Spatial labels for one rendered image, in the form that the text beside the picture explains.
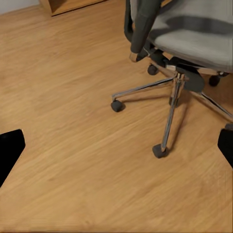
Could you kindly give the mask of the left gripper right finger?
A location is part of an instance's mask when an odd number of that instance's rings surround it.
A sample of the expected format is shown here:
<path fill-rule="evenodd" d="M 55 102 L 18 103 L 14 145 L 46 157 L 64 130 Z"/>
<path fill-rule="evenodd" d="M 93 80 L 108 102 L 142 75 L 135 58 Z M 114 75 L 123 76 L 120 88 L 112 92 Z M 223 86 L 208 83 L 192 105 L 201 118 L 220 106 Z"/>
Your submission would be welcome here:
<path fill-rule="evenodd" d="M 233 168 L 233 131 L 222 129 L 217 146 Z"/>

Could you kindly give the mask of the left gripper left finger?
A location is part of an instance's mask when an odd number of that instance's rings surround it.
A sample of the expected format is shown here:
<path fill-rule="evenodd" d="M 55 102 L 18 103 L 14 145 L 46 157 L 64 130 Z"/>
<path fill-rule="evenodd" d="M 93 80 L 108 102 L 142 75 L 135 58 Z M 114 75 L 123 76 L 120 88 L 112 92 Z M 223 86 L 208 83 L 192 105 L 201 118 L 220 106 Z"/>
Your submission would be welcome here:
<path fill-rule="evenodd" d="M 22 130 L 0 134 L 0 187 L 25 149 Z"/>

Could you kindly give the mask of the swivel chair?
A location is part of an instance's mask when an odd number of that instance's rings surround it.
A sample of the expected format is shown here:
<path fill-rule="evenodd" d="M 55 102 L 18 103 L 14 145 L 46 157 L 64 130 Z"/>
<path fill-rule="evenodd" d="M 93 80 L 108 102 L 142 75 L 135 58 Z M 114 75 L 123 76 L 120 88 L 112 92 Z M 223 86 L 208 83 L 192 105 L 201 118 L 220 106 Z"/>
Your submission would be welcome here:
<path fill-rule="evenodd" d="M 233 131 L 233 115 L 203 92 L 203 77 L 212 75 L 209 84 L 216 86 L 221 77 L 233 74 L 233 0 L 172 0 L 161 8 L 164 1 L 126 0 L 124 33 L 131 42 L 130 59 L 138 63 L 148 57 L 148 74 L 159 69 L 169 78 L 113 94 L 111 103 L 116 112 L 122 108 L 116 98 L 172 86 L 162 144 L 152 148 L 157 158 L 166 155 L 183 88 L 231 121 L 225 129 Z M 173 58 L 168 60 L 164 52 Z"/>

